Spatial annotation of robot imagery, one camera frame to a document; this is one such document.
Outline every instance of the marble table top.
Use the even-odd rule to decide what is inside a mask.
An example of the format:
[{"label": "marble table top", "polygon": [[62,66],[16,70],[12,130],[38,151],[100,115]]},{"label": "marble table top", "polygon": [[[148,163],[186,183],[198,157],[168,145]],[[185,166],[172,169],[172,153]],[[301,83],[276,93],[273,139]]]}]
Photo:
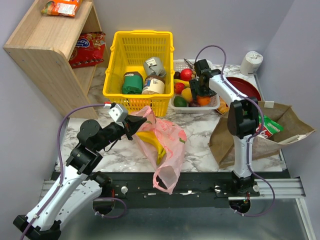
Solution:
[{"label": "marble table top", "polygon": [[[240,73],[238,65],[227,65],[224,74],[227,77],[238,77],[248,81],[257,87],[254,76],[244,76]],[[105,68],[97,68],[92,80],[91,88],[88,94],[92,103],[103,103],[106,101],[102,95],[102,88],[105,81]],[[97,108],[98,122],[102,127],[111,123],[108,110],[102,107]],[[168,109],[164,119],[174,122],[182,127],[187,135],[185,161],[182,166],[182,172],[230,172],[233,166],[219,169],[214,159],[208,142],[210,136],[219,121],[220,115],[213,111],[208,114],[199,113],[175,113]],[[77,133],[80,125],[85,121],[82,118],[70,118],[64,140],[62,143],[62,158],[64,164],[70,155],[71,150],[77,145]],[[129,141],[124,136],[110,152],[100,152],[103,159],[95,168],[95,171],[106,172],[154,172],[148,159],[138,150],[135,141]],[[268,158],[258,159],[252,162],[252,167],[257,172],[281,172],[286,165],[279,155]],[[60,171],[60,165],[57,162],[55,170]]]}]

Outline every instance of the yellow crate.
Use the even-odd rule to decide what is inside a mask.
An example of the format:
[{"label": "yellow crate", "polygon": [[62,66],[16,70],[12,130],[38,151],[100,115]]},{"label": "yellow crate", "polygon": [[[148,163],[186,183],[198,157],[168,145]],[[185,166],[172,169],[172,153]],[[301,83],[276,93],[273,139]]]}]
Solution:
[{"label": "yellow crate", "polygon": [[[103,95],[111,102],[123,104],[129,113],[150,106],[157,117],[165,116],[174,95],[175,48],[172,33],[152,30],[117,31],[110,50]],[[160,58],[166,70],[164,94],[122,94],[124,74],[139,72],[145,80],[147,75],[143,64],[151,57]]]}]

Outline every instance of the gray wall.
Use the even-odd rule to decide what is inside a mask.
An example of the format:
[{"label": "gray wall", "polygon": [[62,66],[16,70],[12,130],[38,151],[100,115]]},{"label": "gray wall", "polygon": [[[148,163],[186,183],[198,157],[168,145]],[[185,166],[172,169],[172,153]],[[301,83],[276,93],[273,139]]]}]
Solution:
[{"label": "gray wall", "polygon": [[[248,51],[263,52],[294,0],[95,0],[107,44],[116,31],[171,31],[174,59],[194,59],[210,44],[223,47],[228,64],[240,64]],[[201,55],[222,63],[217,49]]]},{"label": "gray wall", "polygon": [[[295,0],[264,52],[259,81],[265,97],[293,105],[297,115],[320,126],[320,1]],[[283,150],[292,177],[300,176],[311,221],[320,239],[320,133]]]},{"label": "gray wall", "polygon": [[[14,31],[33,0],[1,3],[0,46]],[[17,240],[12,224],[37,204],[55,164],[60,114],[0,48],[0,239]]]}]

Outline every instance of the yellow banana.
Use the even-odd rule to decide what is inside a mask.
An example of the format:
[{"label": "yellow banana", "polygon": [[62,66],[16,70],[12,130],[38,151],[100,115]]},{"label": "yellow banana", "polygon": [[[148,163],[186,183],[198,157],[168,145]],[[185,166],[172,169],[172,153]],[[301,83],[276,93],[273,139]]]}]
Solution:
[{"label": "yellow banana", "polygon": [[182,83],[184,84],[186,87],[190,88],[190,83],[188,81],[182,81],[180,79],[173,79],[173,82],[176,83]]},{"label": "yellow banana", "polygon": [[140,131],[137,132],[136,135],[144,142],[152,144],[158,152],[158,157],[156,160],[156,164],[159,165],[161,163],[162,158],[166,155],[166,150],[158,141],[155,133],[153,131]]}]

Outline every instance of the pink plastic bag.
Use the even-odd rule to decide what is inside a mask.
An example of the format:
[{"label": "pink plastic bag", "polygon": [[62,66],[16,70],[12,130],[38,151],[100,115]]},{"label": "pink plastic bag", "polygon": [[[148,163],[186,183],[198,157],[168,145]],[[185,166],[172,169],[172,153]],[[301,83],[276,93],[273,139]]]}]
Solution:
[{"label": "pink plastic bag", "polygon": [[[145,106],[138,112],[131,115],[147,118],[147,121],[140,127],[138,132],[153,131],[159,143],[166,150],[165,159],[160,165],[157,165],[158,152],[154,147],[142,141],[137,135],[133,138],[137,141],[142,153],[149,159],[155,169],[153,175],[153,187],[160,191],[172,194],[185,159],[185,143],[187,135],[185,131],[170,121],[156,118],[154,112],[149,106]],[[162,180],[167,189],[159,186],[157,176]]]}]

